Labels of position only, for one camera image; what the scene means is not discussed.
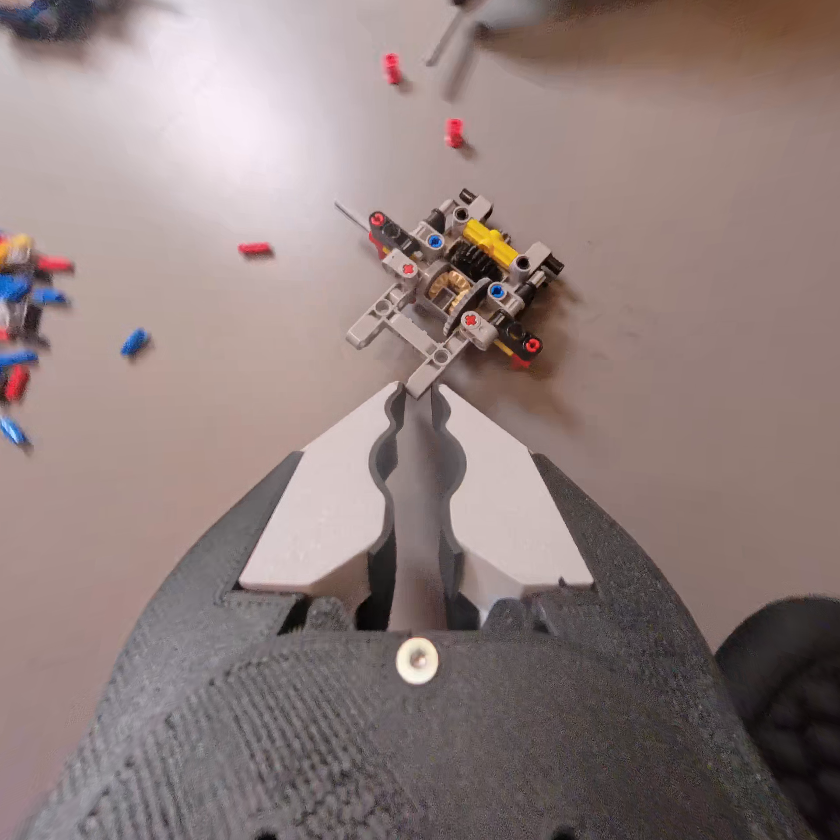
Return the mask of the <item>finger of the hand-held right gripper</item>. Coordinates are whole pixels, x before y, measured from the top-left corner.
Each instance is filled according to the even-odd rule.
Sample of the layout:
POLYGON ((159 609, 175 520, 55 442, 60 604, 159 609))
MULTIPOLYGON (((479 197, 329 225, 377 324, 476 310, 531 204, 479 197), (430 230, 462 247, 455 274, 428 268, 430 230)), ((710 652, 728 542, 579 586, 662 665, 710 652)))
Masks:
POLYGON ((559 1, 486 1, 478 8, 478 29, 508 34, 540 25, 558 11, 559 1))

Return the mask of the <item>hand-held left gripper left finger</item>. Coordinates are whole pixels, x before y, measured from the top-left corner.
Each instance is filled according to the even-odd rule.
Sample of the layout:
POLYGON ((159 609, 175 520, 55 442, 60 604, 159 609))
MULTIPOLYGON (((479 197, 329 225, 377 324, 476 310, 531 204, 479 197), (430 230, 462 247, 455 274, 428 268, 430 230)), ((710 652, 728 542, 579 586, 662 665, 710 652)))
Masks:
POLYGON ((330 597, 386 615, 396 578, 387 480, 397 465, 403 386, 386 385, 294 454, 293 467, 238 578, 247 592, 330 597))

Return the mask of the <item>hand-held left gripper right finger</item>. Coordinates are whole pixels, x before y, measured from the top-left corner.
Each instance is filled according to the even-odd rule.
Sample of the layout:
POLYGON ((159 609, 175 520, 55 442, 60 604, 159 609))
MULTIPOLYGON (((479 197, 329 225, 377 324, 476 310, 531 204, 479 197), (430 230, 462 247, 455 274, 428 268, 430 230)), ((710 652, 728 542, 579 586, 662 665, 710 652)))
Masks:
POLYGON ((447 385, 431 392, 443 467, 438 542, 447 625, 594 577, 531 450, 447 385))

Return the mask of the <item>grey lego axle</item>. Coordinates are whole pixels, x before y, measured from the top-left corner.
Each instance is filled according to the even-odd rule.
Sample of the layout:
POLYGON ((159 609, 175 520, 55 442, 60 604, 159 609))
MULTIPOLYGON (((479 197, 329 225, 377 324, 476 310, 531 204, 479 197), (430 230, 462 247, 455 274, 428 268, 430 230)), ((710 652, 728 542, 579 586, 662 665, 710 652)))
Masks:
POLYGON ((427 51, 423 59, 425 67, 434 67, 438 63, 439 59, 445 51, 448 42, 452 39, 458 27, 460 26, 460 22, 462 21, 465 14, 466 11, 463 6, 453 7, 448 16, 446 25, 438 34, 437 39, 432 44, 431 48, 427 51))

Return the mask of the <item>grey lego gear assembly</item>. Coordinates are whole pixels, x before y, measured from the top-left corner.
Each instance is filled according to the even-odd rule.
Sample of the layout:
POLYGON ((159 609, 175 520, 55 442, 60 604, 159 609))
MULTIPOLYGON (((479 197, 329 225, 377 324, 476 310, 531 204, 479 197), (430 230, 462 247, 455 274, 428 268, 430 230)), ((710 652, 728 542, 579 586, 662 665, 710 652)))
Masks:
POLYGON ((540 241, 515 249, 490 225, 489 198, 464 188, 413 228, 382 210, 363 217, 334 206, 367 234, 390 282, 345 338, 362 350, 390 333, 417 352, 422 360, 405 382, 411 397, 428 392, 468 348, 499 350, 516 370, 538 359, 543 341, 522 316, 564 263, 540 241))

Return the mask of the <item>pile of coloured lego pins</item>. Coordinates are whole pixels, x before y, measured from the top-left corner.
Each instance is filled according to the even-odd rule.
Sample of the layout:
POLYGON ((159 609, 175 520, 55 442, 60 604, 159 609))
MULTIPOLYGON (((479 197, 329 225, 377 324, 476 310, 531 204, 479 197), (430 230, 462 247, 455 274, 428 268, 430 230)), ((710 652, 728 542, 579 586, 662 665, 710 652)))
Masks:
POLYGON ((50 255, 27 234, 1 232, 1 431, 16 448, 32 443, 15 411, 23 404, 33 370, 50 344, 42 333, 45 310, 66 308, 68 295, 57 276, 76 271, 73 260, 50 255))

